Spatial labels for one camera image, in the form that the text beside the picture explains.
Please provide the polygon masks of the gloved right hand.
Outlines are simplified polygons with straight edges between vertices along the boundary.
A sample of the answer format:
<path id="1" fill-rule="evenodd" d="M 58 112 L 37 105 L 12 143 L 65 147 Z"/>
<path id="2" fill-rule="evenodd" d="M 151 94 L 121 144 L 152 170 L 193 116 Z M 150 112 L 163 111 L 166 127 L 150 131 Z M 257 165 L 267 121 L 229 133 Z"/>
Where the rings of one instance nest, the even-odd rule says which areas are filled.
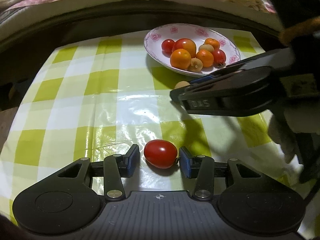
<path id="1" fill-rule="evenodd" d="M 299 182 L 319 177 L 319 105 L 271 109 L 268 135 L 284 153 L 285 162 L 295 156 L 303 165 Z"/>

